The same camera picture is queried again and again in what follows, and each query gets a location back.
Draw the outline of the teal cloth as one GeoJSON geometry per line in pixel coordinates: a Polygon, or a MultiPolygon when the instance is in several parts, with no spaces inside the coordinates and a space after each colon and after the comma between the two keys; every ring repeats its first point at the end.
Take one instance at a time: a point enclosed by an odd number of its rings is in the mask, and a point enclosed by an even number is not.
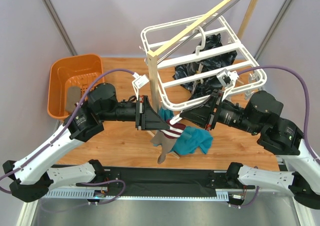
{"type": "MultiPolygon", "coordinates": [[[[173,111],[169,109],[161,108],[158,111],[159,116],[167,121],[172,119],[174,116],[173,111]]],[[[171,152],[176,152],[180,155],[192,154],[199,148],[202,153],[207,154],[213,142],[211,134],[203,129],[196,127],[186,126],[186,129],[176,141],[171,152]]]]}

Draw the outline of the white clip hanger frame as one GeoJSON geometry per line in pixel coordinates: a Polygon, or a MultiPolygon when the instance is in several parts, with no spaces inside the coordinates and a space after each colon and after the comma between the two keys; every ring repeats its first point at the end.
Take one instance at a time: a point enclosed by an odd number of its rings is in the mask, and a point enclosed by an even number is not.
{"type": "Polygon", "coordinates": [[[163,108],[172,111],[183,111],[185,109],[201,104],[208,98],[208,96],[205,95],[203,97],[181,102],[178,104],[171,102],[168,98],[166,88],[182,85],[184,83],[196,82],[208,77],[217,76],[219,81],[222,83],[222,86],[224,87],[223,99],[226,99],[236,94],[246,94],[247,92],[252,92],[254,90],[261,90],[263,89],[264,84],[267,82],[267,74],[261,68],[258,62],[253,58],[251,53],[242,44],[242,42],[233,31],[231,26],[228,24],[228,22],[225,20],[225,18],[223,16],[218,16],[217,14],[214,14],[211,18],[213,20],[218,20],[220,23],[220,27],[214,30],[205,31],[204,28],[208,25],[207,23],[205,23],[193,30],[193,32],[195,33],[194,38],[201,40],[201,44],[199,46],[196,46],[195,48],[195,53],[168,60],[163,59],[157,64],[155,70],[159,71],[161,69],[175,67],[182,64],[200,62],[204,59],[220,56],[231,51],[239,51],[244,56],[245,61],[227,66],[222,69],[214,69],[208,72],[196,73],[192,76],[187,76],[182,79],[165,83],[162,81],[160,76],[157,76],[156,81],[158,86],[158,93],[160,96],[160,104],[163,108]],[[228,35],[229,43],[227,45],[210,50],[204,49],[207,36],[212,36],[223,32],[226,32],[228,35]],[[241,68],[253,69],[253,75],[247,84],[237,86],[236,83],[239,79],[239,75],[236,71],[241,68]]]}

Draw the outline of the grey maroon striped sock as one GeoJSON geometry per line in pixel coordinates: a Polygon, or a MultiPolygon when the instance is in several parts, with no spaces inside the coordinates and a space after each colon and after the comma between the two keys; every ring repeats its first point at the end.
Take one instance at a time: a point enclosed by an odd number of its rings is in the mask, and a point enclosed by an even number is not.
{"type": "Polygon", "coordinates": [[[72,113],[81,99],[81,88],[71,86],[67,90],[65,110],[72,113]]]}

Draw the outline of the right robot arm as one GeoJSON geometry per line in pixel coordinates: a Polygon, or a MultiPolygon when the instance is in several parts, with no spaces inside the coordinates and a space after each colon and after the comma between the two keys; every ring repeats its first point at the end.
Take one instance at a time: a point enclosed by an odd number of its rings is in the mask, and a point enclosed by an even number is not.
{"type": "Polygon", "coordinates": [[[222,91],[214,91],[206,101],[186,109],[180,116],[206,130],[217,123],[259,135],[258,145],[284,159],[293,172],[266,171],[232,162],[225,174],[230,188],[259,186],[282,191],[300,204],[320,207],[320,166],[308,152],[303,132],[290,120],[281,118],[283,103],[266,91],[255,92],[245,108],[223,100],[222,91]]]}

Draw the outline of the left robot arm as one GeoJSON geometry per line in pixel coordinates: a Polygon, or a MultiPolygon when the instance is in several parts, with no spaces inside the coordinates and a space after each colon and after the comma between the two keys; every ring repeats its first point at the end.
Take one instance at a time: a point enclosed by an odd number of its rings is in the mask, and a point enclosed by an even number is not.
{"type": "Polygon", "coordinates": [[[68,152],[103,132],[105,121],[134,122],[138,130],[170,128],[152,109],[147,96],[119,102],[115,87],[100,83],[45,143],[24,159],[3,164],[5,175],[12,180],[8,193],[24,202],[33,202],[67,185],[106,184],[108,175],[96,159],[82,165],[53,167],[68,152]]]}

